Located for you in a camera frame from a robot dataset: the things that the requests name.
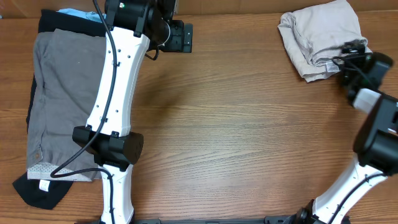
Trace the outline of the beige shorts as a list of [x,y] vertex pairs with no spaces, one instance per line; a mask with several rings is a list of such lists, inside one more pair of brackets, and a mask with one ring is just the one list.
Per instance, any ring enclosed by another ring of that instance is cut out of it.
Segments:
[[340,69],[333,57],[344,56],[341,48],[348,42],[363,44],[358,17],[346,0],[286,12],[278,25],[286,52],[306,82],[327,79]]

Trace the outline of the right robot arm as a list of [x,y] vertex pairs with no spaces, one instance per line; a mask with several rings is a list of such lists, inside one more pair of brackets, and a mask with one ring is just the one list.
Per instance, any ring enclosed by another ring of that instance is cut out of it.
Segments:
[[367,52],[360,41],[340,47],[332,62],[352,107],[367,114],[353,144],[353,160],[333,185],[285,223],[348,223],[349,210],[373,187],[397,174],[397,98],[379,90],[393,66],[389,56]]

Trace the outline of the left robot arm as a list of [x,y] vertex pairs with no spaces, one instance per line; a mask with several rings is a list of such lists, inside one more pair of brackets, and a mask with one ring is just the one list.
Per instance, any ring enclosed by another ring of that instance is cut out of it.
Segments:
[[72,139],[93,155],[103,183],[99,223],[133,223],[132,170],[143,146],[131,131],[134,90],[148,51],[190,53],[192,24],[173,19],[177,0],[107,1],[106,56],[95,105]]

